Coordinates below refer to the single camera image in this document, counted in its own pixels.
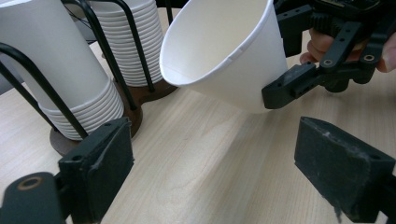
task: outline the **person's hand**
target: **person's hand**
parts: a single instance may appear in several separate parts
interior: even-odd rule
[[[300,63],[316,63],[320,61],[333,42],[333,38],[331,36],[320,33],[314,29],[310,29],[309,34],[311,35],[311,40],[307,45],[308,52],[301,55]],[[365,44],[366,42],[363,42],[355,46],[347,60],[358,60]],[[382,57],[376,68],[378,71],[383,73],[396,69],[396,33],[389,38],[387,43],[385,43],[382,51]]]

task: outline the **cup dispenser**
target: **cup dispenser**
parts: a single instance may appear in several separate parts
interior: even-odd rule
[[[143,111],[141,105],[145,102],[160,99],[170,94],[174,90],[176,90],[177,87],[168,84],[163,79],[156,82],[153,82],[153,80],[151,79],[148,62],[146,60],[146,55],[145,52],[143,51],[143,46],[140,41],[139,33],[137,31],[136,24],[134,22],[134,15],[131,12],[128,5],[122,0],[108,0],[108,1],[95,0],[94,2],[108,2],[111,4],[118,5],[123,9],[125,17],[129,23],[129,28],[133,35],[134,43],[137,49],[137,54],[140,59],[139,62],[141,63],[141,66],[143,68],[147,85],[134,87],[134,86],[128,86],[126,84],[125,79],[122,76],[119,63],[116,61],[114,53],[112,52],[112,49],[110,48],[109,43],[106,39],[104,30],[101,27],[101,24],[88,1],[63,0],[60,3],[60,5],[74,4],[82,8],[93,30],[93,33],[98,41],[98,44],[103,52],[103,56],[105,57],[106,62],[108,63],[109,68],[113,75],[113,81],[111,81],[110,84],[106,84],[105,87],[99,89],[102,91],[101,94],[110,95],[110,93],[108,92],[111,92],[114,86],[115,87],[114,90],[116,90],[116,92],[111,93],[113,94],[113,97],[112,98],[109,97],[107,103],[108,104],[111,103],[114,105],[112,107],[116,107],[115,103],[112,102],[117,102],[118,98],[120,98],[119,101],[121,102],[121,106],[118,105],[118,107],[122,107],[122,108],[119,108],[117,110],[119,114],[113,113],[112,116],[114,118],[112,118],[109,115],[103,116],[105,118],[102,119],[101,122],[98,121],[98,126],[100,126],[100,124],[102,124],[103,122],[108,121],[109,119],[117,119],[118,117],[128,117],[132,122],[131,136],[134,136],[138,131],[143,118]],[[169,0],[157,1],[156,7],[166,7],[167,17],[169,23],[171,23],[173,19],[172,7],[182,8],[186,4],[186,2],[187,1],[175,1],[175,3],[171,3],[171,1]],[[41,67],[36,64],[36,61],[34,59],[35,56],[32,57],[29,56],[29,54],[26,54],[24,50],[18,48],[18,44],[17,45],[13,45],[12,43],[8,44],[7,37],[2,38],[2,36],[0,36],[0,43],[1,43],[0,52],[5,53],[7,56],[12,58],[17,63],[17,66],[22,67],[25,70],[25,74],[28,74],[26,77],[28,77],[28,79],[30,78],[33,80],[31,81],[31,83],[35,83],[39,87],[38,89],[42,90],[45,93],[43,95],[49,98],[50,103],[56,106],[55,108],[58,114],[49,113],[51,110],[43,106],[43,103],[39,101],[40,99],[37,98],[35,92],[32,91],[31,86],[28,85],[29,89],[31,89],[35,97],[32,94],[30,94],[29,91],[27,91],[17,80],[15,80],[15,78],[7,70],[6,67],[0,64],[0,73],[16,88],[16,90],[24,97],[24,99],[27,102],[29,102],[29,104],[52,127],[51,132],[49,134],[49,140],[56,151],[58,151],[61,155],[65,155],[70,149],[75,147],[80,142],[80,140],[87,137],[90,134],[90,132],[93,131],[93,127],[90,126],[91,124],[87,123],[88,119],[86,117],[84,118],[80,117],[81,113],[79,114],[75,112],[75,108],[77,108],[78,106],[70,107],[69,106],[70,101],[67,101],[67,99],[65,100],[64,97],[58,92],[57,88],[53,86],[51,81],[48,78],[46,78],[45,72],[43,72]],[[59,131],[61,128],[64,127],[65,122],[67,122],[68,124],[67,131],[73,129],[74,131],[73,136],[76,136],[76,138],[68,137],[67,131],[64,132]]]

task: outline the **cup rim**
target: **cup rim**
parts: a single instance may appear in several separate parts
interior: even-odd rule
[[[177,24],[178,24],[177,18],[181,18],[181,15],[184,15],[183,9],[190,7],[190,5],[192,5],[193,2],[194,2],[194,0],[190,0],[189,2],[187,2],[187,4],[177,14],[177,17],[174,19],[172,24],[169,26],[168,31],[163,38],[163,45],[161,47],[160,67],[161,67],[161,71],[163,74],[163,78],[168,83],[170,83],[172,85],[179,86],[179,87],[190,86],[192,83],[193,84],[201,83],[201,82],[205,81],[206,79],[210,78],[213,74],[220,72],[221,70],[226,68],[228,65],[230,65],[233,61],[235,61],[237,58],[239,58],[242,55],[242,53],[245,52],[245,50],[250,46],[250,44],[257,38],[257,36],[259,35],[259,33],[262,30],[262,27],[265,25],[265,23],[267,22],[270,14],[271,14],[270,10],[273,10],[273,8],[274,8],[273,0],[267,0],[266,6],[262,12],[262,16],[260,17],[259,21],[255,25],[253,30],[229,55],[227,55],[225,57],[224,60],[222,60],[219,64],[217,64],[215,67],[213,67],[206,74],[203,74],[202,76],[200,76],[198,78],[189,78],[188,82],[184,81],[183,83],[180,83],[180,82],[175,82],[174,80],[172,80],[172,78],[167,77],[166,74],[163,72],[164,70],[172,70],[172,71],[175,71],[178,73],[178,71],[176,71],[174,68],[169,67],[163,63],[164,52],[165,52],[164,49],[166,48],[166,43],[172,41],[172,40],[170,40],[169,34],[172,32],[174,27],[177,26]]]

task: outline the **stack of paper cups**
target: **stack of paper cups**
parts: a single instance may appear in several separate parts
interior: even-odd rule
[[[163,43],[157,5],[154,0],[125,0],[131,9],[153,83],[161,81],[159,59]],[[92,9],[128,86],[147,86],[134,37],[125,12],[115,3],[91,2]]]
[[[88,133],[122,116],[123,104],[114,84],[61,1],[2,0],[0,30],[0,42],[20,50],[35,63]],[[48,95],[14,63],[59,131],[69,139],[80,140]]]

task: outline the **dark wooden base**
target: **dark wooden base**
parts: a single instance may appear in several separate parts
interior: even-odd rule
[[[117,82],[115,82],[115,85],[124,104],[123,116],[128,117],[132,122],[131,137],[137,133],[143,120],[141,105],[146,102],[161,99],[177,89],[177,87],[170,85],[165,80],[161,80],[154,84],[155,91],[149,91],[149,87],[128,87],[136,105],[136,109],[131,110],[120,85]],[[60,132],[55,132],[53,129],[49,133],[49,141],[52,147],[62,156],[79,144],[79,141],[70,140],[64,137]]]

